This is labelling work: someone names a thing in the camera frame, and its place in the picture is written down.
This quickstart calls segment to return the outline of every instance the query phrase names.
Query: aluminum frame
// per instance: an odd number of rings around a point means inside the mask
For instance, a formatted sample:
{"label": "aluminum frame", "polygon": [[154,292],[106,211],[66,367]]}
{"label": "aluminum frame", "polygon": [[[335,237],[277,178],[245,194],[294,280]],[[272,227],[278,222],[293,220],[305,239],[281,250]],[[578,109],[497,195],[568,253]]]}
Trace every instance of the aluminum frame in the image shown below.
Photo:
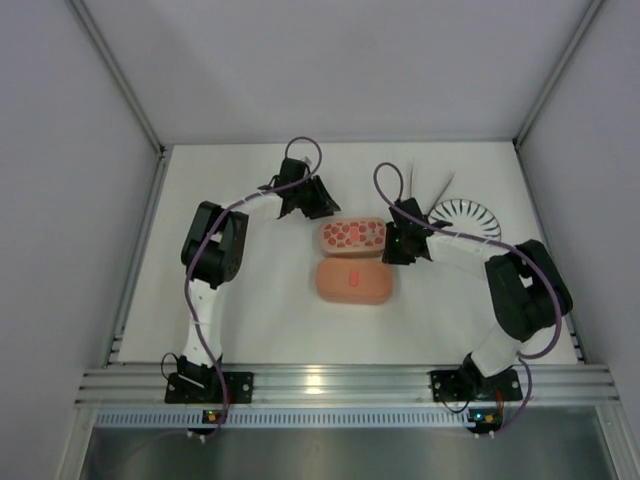
{"label": "aluminum frame", "polygon": [[[253,400],[247,407],[441,407],[433,401],[428,372],[436,365],[225,365],[226,372],[251,371]],[[515,367],[526,388],[523,367]],[[165,373],[175,371],[166,365]],[[602,365],[533,365],[534,396],[531,407],[596,406],[618,404],[620,398],[611,373]],[[76,406],[162,407],[166,380],[159,365],[125,364],[88,370],[82,379]],[[471,406],[492,406],[474,402]],[[220,408],[204,405],[202,408]]]}

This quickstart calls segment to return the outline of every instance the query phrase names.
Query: white plate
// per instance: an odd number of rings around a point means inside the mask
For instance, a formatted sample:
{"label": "white plate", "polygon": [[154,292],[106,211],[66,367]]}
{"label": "white plate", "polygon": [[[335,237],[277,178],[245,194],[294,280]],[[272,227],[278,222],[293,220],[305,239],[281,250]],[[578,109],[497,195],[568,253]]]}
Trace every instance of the white plate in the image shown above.
{"label": "white plate", "polygon": [[453,224],[449,227],[456,232],[465,232],[478,237],[500,240],[502,230],[498,219],[491,210],[473,200],[454,198],[444,200],[429,212],[429,223],[445,220]]}

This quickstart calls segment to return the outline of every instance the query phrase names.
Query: purple cable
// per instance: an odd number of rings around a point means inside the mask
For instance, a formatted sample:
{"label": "purple cable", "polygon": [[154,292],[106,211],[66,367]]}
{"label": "purple cable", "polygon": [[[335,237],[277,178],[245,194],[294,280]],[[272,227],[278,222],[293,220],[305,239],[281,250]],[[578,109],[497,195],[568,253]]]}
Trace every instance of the purple cable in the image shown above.
{"label": "purple cable", "polygon": [[411,220],[412,222],[417,223],[418,225],[420,225],[420,226],[422,226],[424,228],[427,228],[429,230],[432,230],[432,231],[434,231],[436,233],[441,233],[441,234],[447,235],[449,237],[466,238],[467,240],[472,240],[472,241],[483,243],[483,244],[484,243],[488,243],[489,245],[500,247],[500,248],[503,248],[503,249],[505,249],[505,250],[507,250],[509,252],[512,252],[512,253],[516,254],[540,278],[540,280],[542,281],[542,284],[544,285],[544,287],[547,289],[547,292],[549,292],[549,295],[551,296],[551,301],[553,303],[553,309],[554,309],[554,313],[555,313],[555,331],[553,333],[553,337],[552,337],[551,341],[549,342],[549,344],[545,348],[543,348],[541,351],[539,351],[538,353],[525,355],[525,354],[523,354],[521,352],[518,352],[518,361],[522,364],[522,366],[524,367],[525,372],[527,374],[527,393],[524,396],[524,398],[522,399],[522,403],[518,407],[518,410],[516,410],[516,413],[513,414],[513,416],[509,419],[509,421],[507,421],[502,426],[502,428],[500,428],[500,430],[495,432],[495,434],[500,434],[500,433],[508,430],[509,428],[511,428],[511,425],[513,425],[515,420],[517,420],[520,417],[520,415],[522,415],[522,412],[524,412],[524,409],[527,407],[527,404],[531,400],[531,395],[533,393],[533,380],[532,380],[532,377],[531,377],[531,368],[529,368],[529,365],[527,364],[527,362],[525,362],[525,359],[537,359],[537,358],[544,357],[551,350],[553,350],[553,348],[556,346],[556,344],[558,343],[558,340],[560,338],[560,332],[562,331],[562,312],[560,310],[560,302],[558,300],[556,292],[553,290],[553,286],[551,285],[551,282],[549,282],[549,279],[546,277],[544,272],[542,270],[540,270],[540,268],[533,262],[533,260],[531,260],[527,255],[522,253],[520,250],[518,250],[514,246],[509,245],[508,243],[500,242],[498,240],[488,240],[488,239],[485,239],[485,238],[482,238],[482,237],[478,237],[476,235],[471,235],[469,233],[456,233],[456,232],[451,232],[451,231],[448,231],[448,230],[443,230],[443,229],[435,227],[433,225],[429,225],[428,223],[422,221],[421,219],[418,219],[418,218],[414,217],[413,215],[410,215],[410,214],[406,213],[405,211],[401,210],[400,208],[398,208],[397,206],[395,206],[394,203],[391,200],[389,200],[389,198],[384,194],[384,192],[382,191],[382,188],[380,188],[380,184],[378,183],[378,172],[380,171],[380,169],[382,167],[391,167],[393,170],[396,171],[396,173],[398,175],[400,175],[400,177],[402,177],[402,174],[400,173],[400,170],[398,169],[398,167],[396,167],[391,162],[382,162],[373,171],[373,184],[375,185],[378,194],[396,212],[398,212],[403,217]]}
{"label": "purple cable", "polygon": [[189,307],[189,311],[191,312],[191,316],[192,316],[192,318],[193,318],[193,320],[195,322],[196,334],[198,335],[198,339],[200,340],[200,343],[202,344],[202,348],[204,348],[205,352],[207,352],[207,355],[209,356],[209,359],[213,363],[213,367],[214,367],[214,369],[216,371],[216,374],[218,375],[218,379],[220,380],[220,384],[222,385],[222,410],[223,410],[223,414],[222,414],[222,418],[220,419],[220,422],[218,423],[218,426],[216,427],[214,432],[211,434],[211,438],[215,437],[218,434],[218,432],[222,428],[222,425],[227,420],[227,412],[229,411],[229,404],[228,404],[228,397],[227,397],[228,390],[227,390],[227,384],[224,381],[224,376],[222,374],[222,369],[220,368],[220,364],[218,363],[218,359],[216,359],[214,357],[213,352],[211,352],[211,349],[209,348],[209,345],[207,344],[207,341],[204,338],[204,335],[202,334],[202,329],[200,328],[200,320],[198,319],[198,313],[196,312],[196,309],[193,306],[193,302],[191,301],[191,296],[189,294],[189,282],[193,278],[193,272],[194,272],[194,270],[196,268],[196,265],[198,264],[198,261],[200,260],[200,257],[202,257],[204,249],[206,248],[207,244],[209,243],[209,240],[211,240],[211,237],[218,231],[218,228],[220,227],[220,224],[225,219],[225,217],[229,214],[229,212],[231,212],[234,208],[238,208],[240,205],[243,205],[243,204],[245,204],[247,202],[250,202],[251,200],[253,200],[255,198],[258,198],[258,197],[261,197],[261,196],[263,196],[263,195],[265,195],[267,193],[278,193],[278,192],[282,192],[284,190],[288,190],[290,188],[297,187],[298,185],[301,185],[302,183],[306,182],[309,178],[311,178],[313,175],[315,175],[315,173],[320,168],[320,165],[322,164],[322,149],[320,148],[320,145],[318,145],[318,142],[316,142],[312,138],[309,138],[309,137],[295,137],[285,147],[284,156],[285,156],[285,158],[287,158],[289,156],[289,148],[291,147],[291,145],[293,145],[295,142],[297,142],[299,140],[306,140],[307,142],[310,142],[318,150],[318,163],[316,164],[316,166],[312,170],[310,170],[309,173],[307,173],[307,175],[302,177],[300,180],[296,180],[295,182],[291,182],[291,183],[288,183],[286,185],[281,185],[281,186],[276,187],[276,188],[271,188],[271,189],[264,190],[264,191],[254,192],[251,195],[246,196],[242,200],[238,200],[237,202],[234,202],[231,205],[229,205],[227,208],[225,208],[222,211],[222,213],[220,214],[220,216],[218,216],[216,221],[213,222],[213,225],[211,226],[211,229],[207,232],[207,234],[205,236],[205,239],[202,241],[202,243],[198,247],[198,250],[196,251],[196,254],[193,257],[193,260],[191,260],[191,263],[189,264],[189,267],[187,268],[187,275],[185,276],[185,280],[184,280],[184,298],[187,301],[187,306]]}
{"label": "purple cable", "polygon": [[438,227],[435,227],[433,225],[429,225],[425,221],[423,221],[423,220],[421,220],[419,218],[416,218],[413,215],[410,215],[410,214],[406,213],[405,211],[401,210],[400,208],[396,207],[394,205],[394,203],[391,200],[389,200],[389,198],[384,194],[384,192],[380,188],[380,184],[378,183],[378,172],[380,171],[380,169],[382,167],[391,167],[398,173],[398,175],[400,175],[400,176],[402,176],[402,175],[400,173],[400,170],[398,170],[398,167],[396,167],[393,163],[390,163],[390,162],[382,162],[373,171],[373,184],[375,185],[376,190],[378,191],[378,194],[382,197],[382,199],[391,208],[393,208],[400,215],[402,215],[403,217],[405,217],[405,218],[411,220],[412,222],[420,225],[421,227],[427,228],[427,229],[429,229],[429,230],[431,230],[433,232],[440,233],[442,235],[446,235],[446,236],[449,236],[449,237],[465,238],[467,240],[472,240],[474,242],[483,243],[483,244],[487,243],[487,244],[493,245],[495,247],[503,248],[503,249],[505,249],[505,250],[517,255],[518,257],[520,257],[522,259],[522,261],[524,263],[526,263],[531,268],[531,270],[534,271],[534,273],[538,276],[538,278],[540,279],[540,281],[544,285],[544,288],[546,288],[547,292],[549,292],[549,295],[551,296],[551,302],[553,303],[553,311],[555,313],[555,330],[553,332],[553,337],[551,338],[551,341],[541,351],[539,351],[538,353],[533,353],[533,354],[529,354],[529,355],[526,355],[524,353],[518,352],[518,357],[526,359],[526,360],[535,360],[535,359],[544,357],[551,350],[553,350],[553,348],[558,343],[558,340],[560,339],[560,333],[562,331],[562,312],[560,310],[560,302],[558,300],[558,296],[556,295],[556,292],[553,290],[553,286],[551,285],[551,282],[549,282],[549,279],[546,277],[544,272],[542,270],[540,270],[540,267],[538,267],[533,262],[533,260],[531,260],[527,255],[522,253],[516,247],[514,247],[512,245],[509,245],[508,243],[500,242],[498,240],[491,240],[491,239],[486,239],[486,238],[483,238],[483,237],[478,237],[476,235],[471,235],[470,233],[462,233],[462,232],[456,233],[456,232],[451,232],[449,230],[444,230],[442,228],[438,228]]}

